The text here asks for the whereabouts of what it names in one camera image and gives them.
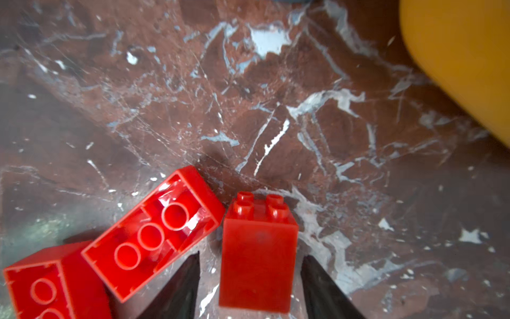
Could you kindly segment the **small red lego brick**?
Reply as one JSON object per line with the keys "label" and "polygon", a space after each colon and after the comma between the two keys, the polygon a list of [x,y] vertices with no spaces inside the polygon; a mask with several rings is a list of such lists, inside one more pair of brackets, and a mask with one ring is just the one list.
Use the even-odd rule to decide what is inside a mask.
{"label": "small red lego brick", "polygon": [[281,195],[238,192],[223,223],[220,306],[289,312],[298,233]]}

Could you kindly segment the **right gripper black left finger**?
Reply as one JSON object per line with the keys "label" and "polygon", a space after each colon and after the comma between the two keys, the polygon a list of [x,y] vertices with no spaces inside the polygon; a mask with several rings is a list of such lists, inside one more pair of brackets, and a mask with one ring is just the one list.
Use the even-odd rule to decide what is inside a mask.
{"label": "right gripper black left finger", "polygon": [[195,253],[179,267],[138,319],[194,319],[200,273],[200,253]]}

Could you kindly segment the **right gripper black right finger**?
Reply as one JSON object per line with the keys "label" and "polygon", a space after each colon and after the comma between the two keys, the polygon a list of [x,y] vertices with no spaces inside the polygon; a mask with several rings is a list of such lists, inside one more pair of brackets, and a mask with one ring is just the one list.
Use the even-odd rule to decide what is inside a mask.
{"label": "right gripper black right finger", "polygon": [[303,258],[301,280],[308,318],[365,319],[315,257]]}

